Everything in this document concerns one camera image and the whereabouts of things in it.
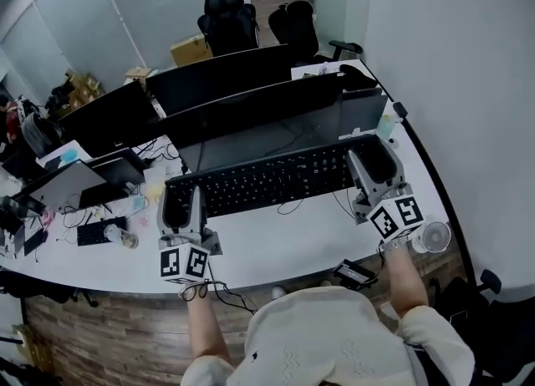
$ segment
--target person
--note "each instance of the person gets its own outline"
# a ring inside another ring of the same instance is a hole
[[[397,334],[380,322],[371,302],[359,292],[342,287],[305,289],[273,300],[253,316],[246,356],[236,368],[211,299],[197,292],[187,303],[194,361],[182,386],[467,386],[473,354],[429,307],[407,247],[385,248],[385,260],[391,304],[400,316]],[[415,361],[415,349],[431,361],[424,371],[419,357]]]
[[[0,94],[0,112],[6,115],[7,137],[8,142],[13,144],[20,140],[22,129],[18,118],[17,103],[9,102],[8,97]]]

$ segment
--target white desk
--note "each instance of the white desk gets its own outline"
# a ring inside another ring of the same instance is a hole
[[[361,69],[372,77],[359,60],[343,61]],[[335,70],[341,63],[330,63]],[[294,69],[294,79],[303,73],[316,74],[319,65]],[[391,113],[391,102],[386,106]],[[424,215],[438,221],[448,221],[435,187],[415,147],[401,124],[395,126],[392,137],[399,142],[395,149],[405,168],[405,177],[419,198]],[[164,160],[155,166],[168,164],[175,171],[181,162]],[[349,190],[350,196],[356,189]],[[345,190],[337,197],[348,206]],[[131,212],[129,200],[110,204],[115,215]],[[288,203],[281,210],[290,211],[297,202]],[[359,260],[375,253],[379,243],[371,224],[356,226],[338,205],[332,194],[305,199],[292,214],[281,216],[278,206],[247,211],[208,220],[208,227],[218,232],[224,255],[211,257],[214,277],[230,288],[250,287],[279,282],[314,272],[331,269],[343,259]],[[130,250],[121,245],[102,244],[77,247],[63,238],[63,217],[56,216],[49,228],[49,238],[34,254],[17,260],[0,257],[0,264],[31,277],[51,282],[106,290],[112,292],[177,292],[181,286],[164,282],[159,277],[159,237],[156,225],[157,205],[150,203],[145,211],[129,220],[129,230],[140,238],[139,246]],[[140,226],[139,218],[148,214],[149,225]],[[74,241],[76,230],[68,238]]]

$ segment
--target keyboard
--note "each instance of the keyboard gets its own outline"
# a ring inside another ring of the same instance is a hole
[[[104,229],[110,224],[115,224],[120,229],[126,229],[126,217],[118,216],[111,220],[98,221],[85,226],[78,226],[78,246],[95,245],[97,243],[108,243],[108,238],[104,235]]]
[[[395,162],[376,135],[362,135],[331,145],[273,155],[240,165],[178,176],[166,182],[167,222],[187,222],[191,192],[205,194],[208,217],[298,201],[354,186],[345,161],[354,150],[378,183],[395,176]]]

